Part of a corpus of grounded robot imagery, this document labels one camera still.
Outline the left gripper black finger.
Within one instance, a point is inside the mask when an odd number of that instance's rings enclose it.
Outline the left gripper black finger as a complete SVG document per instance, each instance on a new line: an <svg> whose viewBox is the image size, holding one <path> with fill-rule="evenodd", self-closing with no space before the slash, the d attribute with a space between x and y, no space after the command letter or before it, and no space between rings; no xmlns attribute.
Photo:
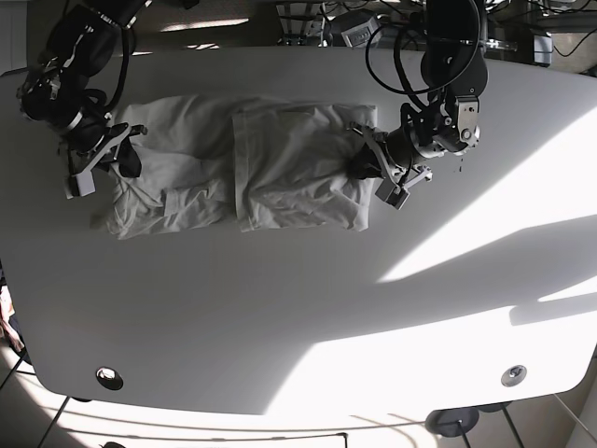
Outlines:
<svg viewBox="0 0 597 448"><path fill-rule="evenodd" d="M382 168L373 150L363 145L348 162L346 174L349 178L359 180L382 178Z"/></svg>

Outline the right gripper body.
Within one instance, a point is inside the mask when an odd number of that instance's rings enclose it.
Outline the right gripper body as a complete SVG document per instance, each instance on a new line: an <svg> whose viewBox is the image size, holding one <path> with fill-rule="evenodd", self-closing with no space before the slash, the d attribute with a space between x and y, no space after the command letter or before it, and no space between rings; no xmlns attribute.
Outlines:
<svg viewBox="0 0 597 448"><path fill-rule="evenodd" d="M131 142L132 137L145 134L144 125L130 126L128 123L120 123L106 129L97 144L87 152L76 150L75 141L62 136L60 144L66 150L68 176L90 171L96 166L108 171L115 159L112 147L118 146L121 142Z"/></svg>

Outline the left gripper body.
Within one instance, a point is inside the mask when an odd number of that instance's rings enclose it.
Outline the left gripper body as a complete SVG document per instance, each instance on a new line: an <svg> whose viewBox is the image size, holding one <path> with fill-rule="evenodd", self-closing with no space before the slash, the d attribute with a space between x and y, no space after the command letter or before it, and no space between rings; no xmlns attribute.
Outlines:
<svg viewBox="0 0 597 448"><path fill-rule="evenodd" d="M349 130L373 150L382 168L382 179L404 189L422 180L432 180L432 171L423 163L424 158L415 146L416 134L409 122L390 133L356 122L350 123Z"/></svg>

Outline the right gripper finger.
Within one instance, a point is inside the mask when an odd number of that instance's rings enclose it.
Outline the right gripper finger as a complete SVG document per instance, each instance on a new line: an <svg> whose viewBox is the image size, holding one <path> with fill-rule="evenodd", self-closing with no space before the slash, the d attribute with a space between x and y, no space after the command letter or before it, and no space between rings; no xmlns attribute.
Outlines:
<svg viewBox="0 0 597 448"><path fill-rule="evenodd" d="M124 178L138 178L142 172L142 163L131 142L121 142L112 147L115 159L112 171Z"/></svg>

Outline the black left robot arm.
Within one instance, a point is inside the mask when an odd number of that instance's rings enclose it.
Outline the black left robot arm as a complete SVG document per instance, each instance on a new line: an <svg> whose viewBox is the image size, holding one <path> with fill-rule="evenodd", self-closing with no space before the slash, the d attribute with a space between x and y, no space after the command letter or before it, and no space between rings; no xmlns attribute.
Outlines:
<svg viewBox="0 0 597 448"><path fill-rule="evenodd" d="M400 85L387 91L405 95L400 126L391 133L372 131L347 167L355 179L382 178L389 168L403 188L408 175L447 153L462 155L479 142L479 98L487 81L487 16L481 1L428 1L423 12L394 24L393 58ZM425 88L414 89L401 54L408 33L423 39L421 76Z"/></svg>

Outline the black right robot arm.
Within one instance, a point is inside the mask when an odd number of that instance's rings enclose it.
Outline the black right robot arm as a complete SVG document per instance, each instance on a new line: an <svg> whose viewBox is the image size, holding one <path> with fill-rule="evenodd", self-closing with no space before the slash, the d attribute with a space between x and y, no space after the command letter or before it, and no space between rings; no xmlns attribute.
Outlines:
<svg viewBox="0 0 597 448"><path fill-rule="evenodd" d="M110 127L108 121L123 90L131 58L129 31L148 1L84 1L64 11L52 29L37 63L30 67L17 97L22 113L44 121L61 138L69 155L90 156L115 150L120 174L137 178L142 164L130 138L146 129L135 125ZM88 87L113 56L116 44L123 59L111 99Z"/></svg>

